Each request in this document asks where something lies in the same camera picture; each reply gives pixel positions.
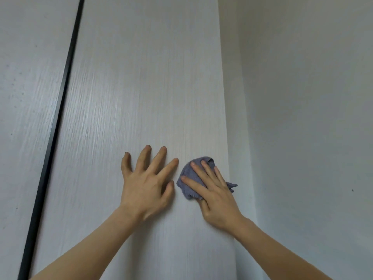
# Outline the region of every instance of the cloth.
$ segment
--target cloth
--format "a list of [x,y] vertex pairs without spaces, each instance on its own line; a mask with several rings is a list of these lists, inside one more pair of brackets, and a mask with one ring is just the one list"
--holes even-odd
[[[201,164],[202,160],[205,160],[207,162],[207,164],[210,166],[210,168],[212,169],[212,171],[214,172],[215,162],[214,162],[214,160],[211,157],[204,156],[204,157],[200,157],[200,158],[194,159],[192,161],[194,163],[196,163],[199,167],[201,167],[203,169],[202,164]],[[182,192],[184,194],[184,197],[186,197],[187,199],[197,198],[197,199],[202,200],[203,197],[201,197],[198,193],[196,193],[194,190],[192,190],[191,188],[189,188],[188,185],[184,184],[181,181],[181,176],[186,176],[186,177],[188,177],[188,178],[196,181],[197,183],[200,183],[201,185],[203,185],[206,188],[206,185],[203,183],[203,181],[201,180],[201,178],[194,172],[194,170],[190,166],[190,163],[192,161],[188,162],[188,164],[186,164],[184,166],[184,168],[182,169],[180,177],[179,177],[178,181],[176,182],[176,184],[178,185],[179,188],[181,188],[181,190],[182,190]],[[231,191],[231,193],[233,193],[233,189],[232,188],[237,187],[237,184],[232,184],[232,183],[228,183],[227,182],[227,186],[228,186],[229,190]]]

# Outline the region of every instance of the black metal trim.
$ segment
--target black metal trim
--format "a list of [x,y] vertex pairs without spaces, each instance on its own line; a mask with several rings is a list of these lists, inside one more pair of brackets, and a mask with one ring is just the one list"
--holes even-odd
[[30,226],[28,228],[27,238],[24,253],[22,256],[21,267],[19,269],[18,280],[28,280],[30,275],[30,269],[32,264],[32,258],[34,256],[35,245],[37,241],[37,235],[43,212],[45,194],[48,188],[49,176],[52,170],[52,163],[54,152],[56,150],[58,133],[61,125],[63,108],[66,99],[66,93],[69,86],[69,79],[71,73],[71,67],[74,59],[75,47],[77,45],[78,32],[80,26],[80,20],[82,18],[84,0],[79,0],[79,6],[77,16],[75,18],[74,29],[71,36],[68,56],[66,59],[65,70],[63,71],[63,77],[61,82],[60,92],[58,94],[56,110],[53,116],[52,127],[50,130],[49,141],[47,151],[45,153],[44,164],[41,170],[41,176],[36,193],[34,209],[32,210]]

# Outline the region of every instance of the person's right forearm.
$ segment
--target person's right forearm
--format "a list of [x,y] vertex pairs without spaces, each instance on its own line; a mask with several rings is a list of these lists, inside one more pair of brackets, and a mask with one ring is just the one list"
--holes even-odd
[[331,280],[243,216],[232,228],[231,234],[252,255],[271,280]]

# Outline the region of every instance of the hand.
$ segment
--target hand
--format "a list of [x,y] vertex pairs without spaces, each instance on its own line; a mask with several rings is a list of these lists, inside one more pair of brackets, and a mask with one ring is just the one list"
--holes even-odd
[[233,234],[235,225],[244,217],[219,169],[215,166],[215,174],[205,161],[202,166],[206,172],[193,162],[191,166],[207,188],[185,176],[181,180],[204,198],[197,199],[203,218],[212,226]]
[[175,193],[173,181],[167,183],[162,194],[162,185],[169,174],[177,167],[179,160],[173,159],[158,174],[158,167],[166,156],[167,148],[163,146],[147,169],[145,161],[150,155],[149,145],[141,151],[137,159],[135,171],[131,170],[131,156],[128,152],[122,159],[122,174],[124,178],[120,207],[133,214],[138,221],[144,221],[149,216],[165,208],[172,200]]

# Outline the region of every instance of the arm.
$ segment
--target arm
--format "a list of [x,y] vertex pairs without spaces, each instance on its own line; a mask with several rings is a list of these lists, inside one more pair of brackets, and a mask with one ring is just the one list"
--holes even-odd
[[246,219],[217,167],[214,173],[206,163],[202,165],[206,172],[191,164],[207,188],[187,177],[182,177],[182,180],[204,198],[197,200],[204,219],[234,236],[271,280],[331,280]]
[[149,167],[144,169],[150,150],[150,146],[142,150],[134,172],[131,171],[130,155],[126,152],[121,165],[124,187],[120,206],[100,227],[36,274],[32,280],[99,279],[136,227],[170,203],[175,191],[174,183],[169,182],[163,194],[162,185],[178,165],[178,160],[173,159],[156,174],[167,149],[162,147]]

